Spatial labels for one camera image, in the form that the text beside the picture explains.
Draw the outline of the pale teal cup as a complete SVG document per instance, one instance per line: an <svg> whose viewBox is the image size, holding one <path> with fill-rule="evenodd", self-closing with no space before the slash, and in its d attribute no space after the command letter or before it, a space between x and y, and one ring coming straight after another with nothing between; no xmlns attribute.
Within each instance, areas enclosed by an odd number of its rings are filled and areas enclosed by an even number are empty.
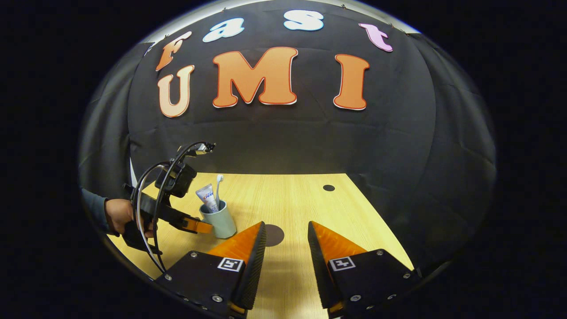
<svg viewBox="0 0 567 319"><path fill-rule="evenodd" d="M226 202L220 200L220 208L218 212L208 213L205 204L200 206L200 213L203 217L204 222L209 223L213 226L214 235L220 239L226 239L237 233L237 227L229 209L227 208Z"/></svg>

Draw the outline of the white toothpaste tube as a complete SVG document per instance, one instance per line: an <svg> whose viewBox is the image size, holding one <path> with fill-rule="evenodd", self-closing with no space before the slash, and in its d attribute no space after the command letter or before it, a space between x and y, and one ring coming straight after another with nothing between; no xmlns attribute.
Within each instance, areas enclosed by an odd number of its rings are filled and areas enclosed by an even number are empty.
<svg viewBox="0 0 567 319"><path fill-rule="evenodd" d="M211 183L196 190L196 195L205 205L207 214L214 214L219 211L219 204L217 204Z"/></svg>

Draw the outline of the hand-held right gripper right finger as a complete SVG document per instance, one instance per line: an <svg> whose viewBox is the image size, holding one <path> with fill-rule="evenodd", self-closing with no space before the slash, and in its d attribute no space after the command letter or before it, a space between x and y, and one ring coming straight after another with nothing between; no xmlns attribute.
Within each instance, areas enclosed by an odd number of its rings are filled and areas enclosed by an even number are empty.
<svg viewBox="0 0 567 319"><path fill-rule="evenodd" d="M318 294L329 319L379 319L421 284L417 271L385 249L366 250L311 221L308 242Z"/></svg>

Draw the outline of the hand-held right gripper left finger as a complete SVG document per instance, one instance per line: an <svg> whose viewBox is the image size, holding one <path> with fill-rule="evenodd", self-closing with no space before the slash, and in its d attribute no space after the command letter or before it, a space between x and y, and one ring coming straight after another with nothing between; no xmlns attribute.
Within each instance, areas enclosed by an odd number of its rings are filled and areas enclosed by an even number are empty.
<svg viewBox="0 0 567 319"><path fill-rule="evenodd" d="M156 283L200 318L245 319L255 303L266 242L266 225L258 222L206 253L187 253Z"/></svg>

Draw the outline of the wooden desktop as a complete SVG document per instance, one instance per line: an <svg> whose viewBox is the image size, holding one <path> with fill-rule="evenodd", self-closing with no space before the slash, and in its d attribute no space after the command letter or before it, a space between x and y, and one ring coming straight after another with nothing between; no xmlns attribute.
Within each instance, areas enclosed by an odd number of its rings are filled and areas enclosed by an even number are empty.
<svg viewBox="0 0 567 319"><path fill-rule="evenodd" d="M385 249L410 270L413 263L376 209L346 174L224 174L219 197L238 231L258 222L283 230L265 250L249 319L324 319L308 244L317 222L367 251Z"/></svg>

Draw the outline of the dark round coaster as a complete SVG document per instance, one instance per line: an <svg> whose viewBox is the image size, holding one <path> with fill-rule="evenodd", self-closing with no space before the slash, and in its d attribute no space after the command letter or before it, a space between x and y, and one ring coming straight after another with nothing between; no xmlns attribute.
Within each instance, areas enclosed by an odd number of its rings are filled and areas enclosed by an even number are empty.
<svg viewBox="0 0 567 319"><path fill-rule="evenodd" d="M266 224L264 228L267 235L267 248L281 244L281 242L285 238L285 232L279 226Z"/></svg>

